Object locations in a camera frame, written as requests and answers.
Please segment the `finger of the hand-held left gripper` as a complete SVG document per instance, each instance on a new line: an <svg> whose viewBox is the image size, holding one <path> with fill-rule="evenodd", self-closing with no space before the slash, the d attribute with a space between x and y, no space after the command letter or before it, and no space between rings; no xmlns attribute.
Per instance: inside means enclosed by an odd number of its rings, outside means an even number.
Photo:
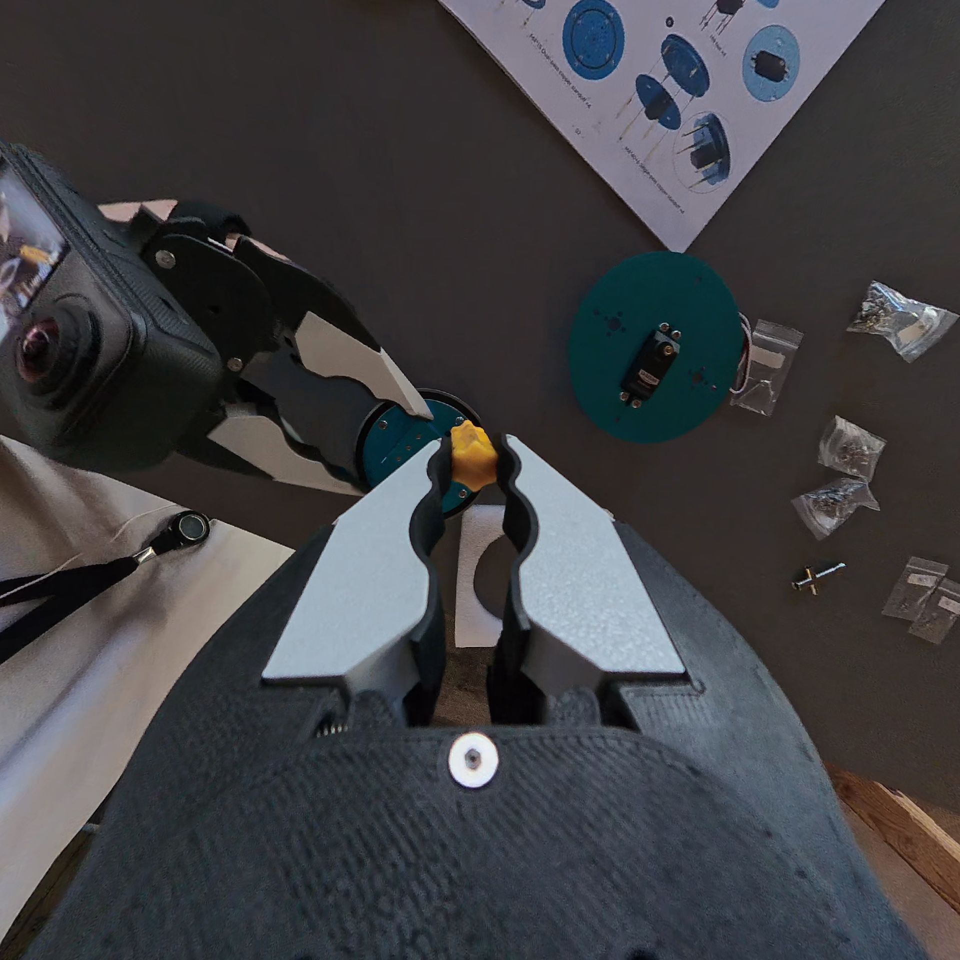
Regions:
<svg viewBox="0 0 960 960"><path fill-rule="evenodd" d="M366 487L329 463L321 450L280 416L228 414L207 438L274 482L349 497L366 496Z"/></svg>
<svg viewBox="0 0 960 960"><path fill-rule="evenodd" d="M361 431L386 406L417 421L434 420L423 395L382 347L310 310L285 318L285 338L316 419L343 431Z"/></svg>

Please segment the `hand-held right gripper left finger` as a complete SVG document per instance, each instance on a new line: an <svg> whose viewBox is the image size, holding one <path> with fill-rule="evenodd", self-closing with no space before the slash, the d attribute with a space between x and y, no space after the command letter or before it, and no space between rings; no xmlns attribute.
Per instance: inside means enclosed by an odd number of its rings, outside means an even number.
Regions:
<svg viewBox="0 0 960 960"><path fill-rule="evenodd" d="M383 697L410 726L433 719L447 665L432 553L446 531L451 440L428 441L333 526L261 680Z"/></svg>

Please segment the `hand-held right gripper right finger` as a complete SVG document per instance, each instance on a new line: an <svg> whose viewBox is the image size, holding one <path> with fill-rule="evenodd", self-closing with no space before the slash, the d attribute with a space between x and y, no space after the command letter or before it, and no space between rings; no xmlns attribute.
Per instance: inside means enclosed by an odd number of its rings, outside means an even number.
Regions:
<svg viewBox="0 0 960 960"><path fill-rule="evenodd" d="M494 724L543 723L551 701L586 690L687 680L687 667L617 522L530 446L496 441L502 529L515 550L489 666Z"/></svg>

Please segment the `blue round bearing base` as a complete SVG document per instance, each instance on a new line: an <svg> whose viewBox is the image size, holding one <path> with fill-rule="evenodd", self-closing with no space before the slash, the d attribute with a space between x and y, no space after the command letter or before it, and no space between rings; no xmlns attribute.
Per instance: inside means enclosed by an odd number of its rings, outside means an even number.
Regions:
<svg viewBox="0 0 960 960"><path fill-rule="evenodd" d="M450 436L456 426L470 422L483 428L478 414L461 399L443 390L421 390L431 419L408 414L398 403L383 401L367 418L359 434L355 467L370 489L419 453L425 446Z"/></svg>

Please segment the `yellow-handled screwdriver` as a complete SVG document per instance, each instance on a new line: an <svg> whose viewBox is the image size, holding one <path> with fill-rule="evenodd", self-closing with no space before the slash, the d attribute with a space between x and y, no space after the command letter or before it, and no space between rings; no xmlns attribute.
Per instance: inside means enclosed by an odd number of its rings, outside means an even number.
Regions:
<svg viewBox="0 0 960 960"><path fill-rule="evenodd" d="M470 419L450 430L451 480L472 493L494 484L498 475L498 450L486 431Z"/></svg>

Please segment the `teal round plate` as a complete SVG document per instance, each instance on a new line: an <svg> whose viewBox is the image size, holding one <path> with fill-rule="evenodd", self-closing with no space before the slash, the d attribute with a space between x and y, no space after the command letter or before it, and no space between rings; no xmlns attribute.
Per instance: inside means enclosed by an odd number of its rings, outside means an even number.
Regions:
<svg viewBox="0 0 960 960"><path fill-rule="evenodd" d="M622 404L620 380L661 323L681 333L679 354L652 398ZM574 394L595 426L637 444L671 441L701 426L734 386L743 335L735 298L706 262L673 251L628 258L583 298L568 341Z"/></svg>

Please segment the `black servo motor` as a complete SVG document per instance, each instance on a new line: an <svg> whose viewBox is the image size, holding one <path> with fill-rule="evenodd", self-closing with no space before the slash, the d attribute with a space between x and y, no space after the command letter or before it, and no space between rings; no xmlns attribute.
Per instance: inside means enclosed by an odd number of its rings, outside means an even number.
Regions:
<svg viewBox="0 0 960 960"><path fill-rule="evenodd" d="M632 410L649 402L680 354L682 333L668 322L651 331L630 360L619 385L619 399Z"/></svg>

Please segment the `dark grey desk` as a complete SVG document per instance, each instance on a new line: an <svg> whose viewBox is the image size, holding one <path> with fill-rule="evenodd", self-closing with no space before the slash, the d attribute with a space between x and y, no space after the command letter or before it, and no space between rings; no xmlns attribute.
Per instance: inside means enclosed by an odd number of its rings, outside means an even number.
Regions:
<svg viewBox="0 0 960 960"><path fill-rule="evenodd" d="M516 434L761 656L827 762L958 810L958 630L882 615L958 574L958 327L912 364L846 332L869 283L958 311L958 2L885 2L691 246L803 333L774 414L639 445L584 415L568 342L658 245L437 2L2 2L2 137L96 202L209 201L328 280L408 378ZM884 438L817 541L791 501L838 415ZM790 582L844 562L818 596Z"/></svg>

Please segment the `white foam block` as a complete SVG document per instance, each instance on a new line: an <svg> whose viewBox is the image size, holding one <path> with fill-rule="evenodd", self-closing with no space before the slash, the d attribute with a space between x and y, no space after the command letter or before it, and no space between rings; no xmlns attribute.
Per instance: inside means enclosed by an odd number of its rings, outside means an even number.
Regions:
<svg viewBox="0 0 960 960"><path fill-rule="evenodd" d="M473 505L462 514L455 584L454 642L459 649L492 649L518 550L504 533L505 507Z"/></svg>

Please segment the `small metal screws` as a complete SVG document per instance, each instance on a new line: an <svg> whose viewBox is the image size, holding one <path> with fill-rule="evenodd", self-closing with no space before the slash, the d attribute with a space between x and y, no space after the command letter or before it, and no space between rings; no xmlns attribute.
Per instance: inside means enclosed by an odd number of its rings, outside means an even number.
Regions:
<svg viewBox="0 0 960 960"><path fill-rule="evenodd" d="M806 566L798 570L790 582L791 588L799 594L818 596L821 593L821 583L848 569L844 561L837 561L829 565Z"/></svg>

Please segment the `small clear plastic bag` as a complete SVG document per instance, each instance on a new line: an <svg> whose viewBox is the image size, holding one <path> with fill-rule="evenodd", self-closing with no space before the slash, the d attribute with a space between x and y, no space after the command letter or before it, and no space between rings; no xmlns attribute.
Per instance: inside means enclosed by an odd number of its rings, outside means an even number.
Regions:
<svg viewBox="0 0 960 960"><path fill-rule="evenodd" d="M959 582L942 579L926 600L909 635L941 645L959 620Z"/></svg>
<svg viewBox="0 0 960 960"><path fill-rule="evenodd" d="M882 607L882 616L915 622L949 569L947 563L940 561L908 558Z"/></svg>
<svg viewBox="0 0 960 960"><path fill-rule="evenodd" d="M873 480L887 440L835 414L818 445L818 463L839 474Z"/></svg>
<svg viewBox="0 0 960 960"><path fill-rule="evenodd" d="M881 510L869 483L850 476L836 477L823 486L801 494L791 501L791 505L817 542L834 534L858 509Z"/></svg>

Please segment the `clear bag with white label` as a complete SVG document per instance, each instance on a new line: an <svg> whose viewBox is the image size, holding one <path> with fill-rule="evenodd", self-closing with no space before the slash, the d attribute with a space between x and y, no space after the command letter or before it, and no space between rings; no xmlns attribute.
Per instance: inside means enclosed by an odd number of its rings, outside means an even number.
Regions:
<svg viewBox="0 0 960 960"><path fill-rule="evenodd" d="M730 406L771 417L786 384L804 333L767 320L752 325L740 314L743 343Z"/></svg>

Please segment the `white instruction manual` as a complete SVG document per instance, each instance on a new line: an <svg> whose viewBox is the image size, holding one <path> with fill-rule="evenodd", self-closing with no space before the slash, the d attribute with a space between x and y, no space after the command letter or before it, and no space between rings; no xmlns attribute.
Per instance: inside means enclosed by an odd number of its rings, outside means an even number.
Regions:
<svg viewBox="0 0 960 960"><path fill-rule="evenodd" d="M684 253L882 1L442 1Z"/></svg>

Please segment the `clear bag of screws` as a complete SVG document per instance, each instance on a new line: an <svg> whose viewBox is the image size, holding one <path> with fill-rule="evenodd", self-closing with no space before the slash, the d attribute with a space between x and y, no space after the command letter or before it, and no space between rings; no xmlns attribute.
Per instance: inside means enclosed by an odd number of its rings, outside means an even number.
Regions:
<svg viewBox="0 0 960 960"><path fill-rule="evenodd" d="M882 337L903 361L913 363L936 346L958 314L870 282L846 332Z"/></svg>

